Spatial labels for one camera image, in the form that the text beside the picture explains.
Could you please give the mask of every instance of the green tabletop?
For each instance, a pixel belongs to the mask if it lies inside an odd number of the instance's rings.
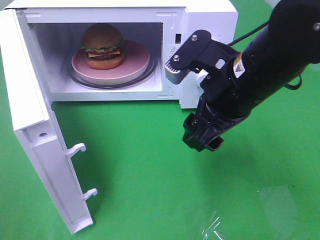
[[[236,37],[265,22],[262,0],[232,0]],[[252,38],[238,43],[239,51]],[[1,240],[320,239],[320,81],[281,89],[216,152],[182,142],[178,101],[55,102],[94,225],[70,235],[12,130],[0,66]]]

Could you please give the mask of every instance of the microwave door frame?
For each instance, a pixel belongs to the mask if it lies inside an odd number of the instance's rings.
[[[73,234],[93,224],[86,200],[95,188],[82,192],[71,157],[85,151],[83,143],[67,149],[59,123],[41,82],[39,61],[31,57],[32,38],[22,10],[0,12],[0,46],[15,135]]]

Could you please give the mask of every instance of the microwave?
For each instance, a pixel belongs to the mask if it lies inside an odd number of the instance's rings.
[[[15,0],[0,12],[13,131],[72,234],[93,224],[86,200],[98,190],[83,193],[71,157],[86,146],[67,148],[52,103],[176,100],[183,109],[196,108],[203,93],[200,77],[191,72],[172,84],[165,63],[199,29],[230,43],[237,19],[229,0]],[[147,49],[146,68],[138,76],[103,85],[77,72],[75,54],[84,32],[96,23],[114,26],[124,41]]]

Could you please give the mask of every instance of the yellow warning sticker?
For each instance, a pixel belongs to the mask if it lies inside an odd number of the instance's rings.
[[[235,58],[233,62],[233,72],[235,77],[238,79],[246,71],[244,63],[242,61],[242,52]]]

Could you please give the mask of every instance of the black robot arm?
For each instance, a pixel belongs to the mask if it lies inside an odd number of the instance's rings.
[[[281,0],[268,25],[238,52],[195,31],[166,63],[166,76],[179,84],[190,72],[206,70],[196,113],[184,121],[183,141],[197,151],[215,151],[220,137],[251,110],[320,62],[320,0]]]

